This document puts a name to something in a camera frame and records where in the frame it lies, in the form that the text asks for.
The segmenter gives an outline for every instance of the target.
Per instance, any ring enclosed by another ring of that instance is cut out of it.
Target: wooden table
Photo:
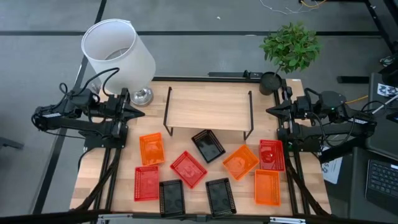
[[[287,84],[293,89],[294,95],[292,99],[295,99],[296,96],[303,95],[303,87],[300,80],[287,80]],[[134,201],[134,169],[142,165],[139,136],[161,132],[164,142],[165,162],[160,164],[160,181],[178,178],[177,174],[170,169],[170,165],[183,151],[188,151],[208,171],[207,175],[194,189],[189,189],[184,185],[185,209],[187,214],[210,214],[205,182],[228,177],[231,181],[237,215],[292,215],[285,172],[280,173],[281,206],[273,207],[256,205],[254,203],[254,171],[259,168],[259,165],[240,181],[234,180],[222,165],[222,161],[242,144],[247,144],[258,157],[260,139],[276,139],[275,131],[278,127],[277,118],[266,113],[267,108],[275,105],[274,97],[272,95],[264,96],[260,94],[258,85],[257,83],[152,82],[150,86],[154,91],[154,100],[149,106],[140,109],[145,112],[146,115],[128,122],[129,136],[126,147],[121,153],[111,210],[129,213],[159,213],[158,200],[148,202]],[[169,136],[163,126],[165,103],[169,86],[172,88],[184,87],[203,89],[209,86],[216,86],[220,92],[223,93],[231,92],[234,94],[242,93],[246,95],[248,91],[251,90],[254,131],[245,142],[243,141],[241,131],[214,130],[214,134],[225,148],[226,153],[210,164],[207,164],[191,140],[191,137],[199,133],[201,129],[178,128],[174,130],[173,136]],[[307,188],[311,191],[315,200],[319,202],[323,209],[330,212],[322,171],[317,158],[309,152],[301,152],[300,156]],[[96,185],[98,177],[100,176],[103,157],[104,149],[94,149],[83,158],[70,208],[79,206]],[[107,192],[108,187],[106,186],[103,191],[101,208],[105,205]],[[303,212],[300,191],[297,186],[295,186],[295,194],[297,197],[298,210],[299,212]]]

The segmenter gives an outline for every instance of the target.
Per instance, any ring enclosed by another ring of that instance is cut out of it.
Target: orange basket
[[[259,159],[246,145],[242,145],[223,161],[224,166],[235,180],[240,180],[258,163]]]
[[[260,205],[280,206],[279,173],[277,171],[256,170],[254,200]]]
[[[139,137],[142,165],[148,166],[164,162],[162,134],[148,134]]]

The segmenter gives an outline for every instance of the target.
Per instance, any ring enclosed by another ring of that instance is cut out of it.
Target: small tray
[[[206,191],[213,217],[236,214],[234,197],[228,178],[206,182]]]
[[[187,151],[183,152],[173,164],[170,165],[181,179],[191,188],[199,183],[206,174],[207,170],[203,168],[195,158],[191,156]]]
[[[159,169],[157,166],[136,167],[134,201],[159,199]]]
[[[160,216],[177,217],[185,214],[184,190],[181,180],[169,180],[159,183]]]
[[[143,166],[164,162],[162,134],[148,134],[139,137]]]
[[[254,200],[260,205],[280,206],[279,173],[277,171],[255,171]]]
[[[285,157],[282,141],[260,140],[260,168],[285,171]]]
[[[220,155],[225,153],[224,147],[220,144],[211,130],[201,131],[192,137],[192,141],[195,143],[207,163],[217,159]]]
[[[259,159],[246,145],[242,145],[223,161],[224,166],[235,180],[240,180],[258,163]]]

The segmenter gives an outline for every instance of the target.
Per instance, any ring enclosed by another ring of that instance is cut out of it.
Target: table lamp
[[[120,93],[128,88],[136,106],[151,103],[153,93],[147,86],[155,74],[155,60],[129,21],[107,19],[93,25],[84,34],[81,49],[96,73],[120,68],[106,83],[107,90]],[[109,75],[99,78],[104,83]]]

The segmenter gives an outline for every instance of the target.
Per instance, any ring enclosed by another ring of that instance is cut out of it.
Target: black cable
[[[319,159],[318,156],[317,156],[314,152],[311,152],[311,153],[312,153],[317,159]]]
[[[110,97],[111,95],[110,94],[108,94],[106,91],[105,91],[105,85],[106,85],[106,82],[114,75],[114,74],[116,74],[116,73],[118,73],[119,72],[119,68],[117,68],[118,70],[116,70],[114,73],[112,73],[110,76],[108,76],[107,78],[106,78],[106,80],[105,80],[105,82],[104,82],[104,85],[102,85],[102,92],[104,92],[104,94],[107,96],[107,97]]]
[[[69,135],[66,135],[66,134],[56,134],[56,133],[51,133],[51,132],[49,132],[49,131],[41,130],[40,127],[38,127],[38,125],[37,125],[36,122],[35,122],[35,119],[34,119],[35,116],[37,116],[37,114],[33,114],[33,115],[30,117],[30,120],[32,121],[32,124],[33,124],[39,131],[43,131],[43,132],[45,132],[45,133],[47,133],[47,134],[52,134],[52,135],[55,135],[55,136],[63,136],[63,137],[68,137],[68,138],[76,138],[76,139],[84,139],[84,140],[86,139],[86,138],[83,138],[83,137],[69,136]]]
[[[90,152],[92,149],[87,149],[85,152],[83,152],[83,154],[79,157],[79,162],[77,164],[77,172],[79,172],[80,170],[80,164],[81,164],[81,160],[83,159],[83,157],[85,156],[85,154],[87,154],[88,152]]]
[[[110,79],[110,77],[112,77],[114,74],[118,73],[118,72],[120,71],[120,68],[110,68],[110,69],[107,69],[107,70],[103,70],[102,72],[99,72],[98,74],[96,74],[95,76],[93,76],[93,77],[91,77],[89,80],[87,80],[87,82],[85,83],[85,85],[83,86],[83,88],[82,88],[78,93],[72,94],[72,96],[78,96],[78,95],[80,95],[80,93],[83,93],[83,91],[87,88],[88,84],[89,84],[91,81],[93,81],[95,78],[99,77],[100,75],[102,75],[102,74],[104,74],[104,73],[107,73],[107,72],[110,72],[110,71],[115,71],[115,72],[113,72],[113,73],[105,80],[104,85],[103,85],[103,90],[104,90],[106,81],[108,81],[108,80]]]
[[[62,99],[56,104],[51,106],[51,110],[58,107],[59,105],[61,105],[62,101],[67,97],[67,93],[68,93],[68,86],[65,83],[60,83],[58,88],[60,89],[60,91],[63,93],[63,97]]]
[[[382,115],[384,115],[384,114],[387,112],[387,105],[386,105],[385,103],[381,102],[381,101],[378,101],[378,100],[372,100],[372,101],[367,102],[367,103],[362,107],[361,112],[364,112],[364,109],[365,109],[367,106],[369,106],[370,104],[372,104],[372,103],[380,103],[380,104],[383,105],[384,110],[383,110],[383,114],[382,114]]]
[[[337,147],[337,146],[340,146],[340,145],[344,144],[344,143],[348,140],[348,138],[349,138],[349,136],[351,135],[351,133],[353,132],[356,116],[353,117],[353,123],[352,123],[352,125],[351,125],[351,129],[349,130],[349,132],[348,132],[348,134],[347,134],[347,137],[346,137],[341,143],[339,143],[339,144],[337,144],[337,145],[333,145],[333,144],[330,143],[330,141],[329,141],[328,138],[326,137],[326,133],[325,133],[325,130],[323,129],[323,124],[322,124],[321,119],[320,119],[320,118],[318,117],[318,115],[316,115],[315,113],[310,112],[310,114],[314,115],[314,117],[315,117],[316,120],[318,121],[318,123],[319,123],[319,125],[320,125],[320,127],[321,127],[321,132],[322,132],[322,134],[323,134],[323,137],[325,138],[326,143],[328,143],[328,145],[329,145],[330,147]]]
[[[69,136],[69,135],[66,135],[66,134],[55,134],[55,133],[51,133],[51,132],[48,132],[48,131],[43,131],[43,132],[45,132],[47,134],[52,134],[52,135],[55,135],[55,136],[63,136],[63,137],[68,137],[68,138],[76,138],[76,139],[84,139],[84,140],[86,140],[86,138],[78,137],[78,136]]]

